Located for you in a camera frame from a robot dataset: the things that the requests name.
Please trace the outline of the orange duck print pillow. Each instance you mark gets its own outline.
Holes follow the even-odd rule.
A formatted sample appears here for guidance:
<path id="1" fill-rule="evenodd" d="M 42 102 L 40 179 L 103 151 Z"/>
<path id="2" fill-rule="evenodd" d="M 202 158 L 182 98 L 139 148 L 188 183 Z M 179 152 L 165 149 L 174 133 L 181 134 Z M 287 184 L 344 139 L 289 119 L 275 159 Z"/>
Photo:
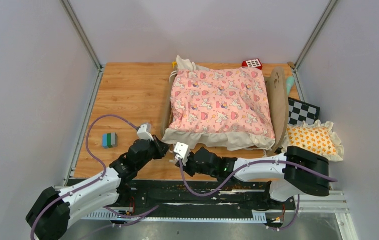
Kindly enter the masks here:
<path id="1" fill-rule="evenodd" d="M 338 134 L 333 131 L 334 123 L 320 120 L 309 125 L 288 126 L 282 143 L 282 152 L 286 153 L 290 147 L 298 147 L 326 158 L 330 162 L 344 160 L 344 146 Z"/>

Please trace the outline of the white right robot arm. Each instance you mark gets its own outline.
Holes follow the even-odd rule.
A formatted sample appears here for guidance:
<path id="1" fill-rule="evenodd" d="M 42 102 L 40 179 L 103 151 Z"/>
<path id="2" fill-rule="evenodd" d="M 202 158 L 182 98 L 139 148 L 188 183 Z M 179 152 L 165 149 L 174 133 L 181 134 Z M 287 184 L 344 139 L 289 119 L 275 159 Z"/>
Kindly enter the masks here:
<path id="1" fill-rule="evenodd" d="M 329 161 L 325 157 L 296 146 L 278 155 L 247 159 L 219 157 L 204 147 L 193 153 L 188 145 L 178 143 L 173 154 L 184 181 L 185 175 L 202 174 L 221 182 L 209 193 L 197 193 L 190 188 L 198 197 L 213 195 L 229 182 L 270 179 L 272 182 L 269 191 L 263 194 L 263 202 L 266 207 L 275 209 L 296 195 L 327 197 L 330 183 L 337 182 L 329 176 Z"/>

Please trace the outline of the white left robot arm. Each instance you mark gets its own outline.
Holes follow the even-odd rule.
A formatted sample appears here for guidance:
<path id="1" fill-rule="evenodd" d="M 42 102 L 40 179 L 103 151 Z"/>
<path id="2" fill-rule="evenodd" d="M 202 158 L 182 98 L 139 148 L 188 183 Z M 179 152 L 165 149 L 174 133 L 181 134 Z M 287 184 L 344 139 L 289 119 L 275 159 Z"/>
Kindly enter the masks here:
<path id="1" fill-rule="evenodd" d="M 73 186 L 46 188 L 26 215 L 32 240 L 59 240 L 81 218 L 112 204 L 126 206 L 131 193 L 126 184 L 152 160 L 164 158 L 170 146 L 156 136 L 138 139 L 102 172 Z"/>

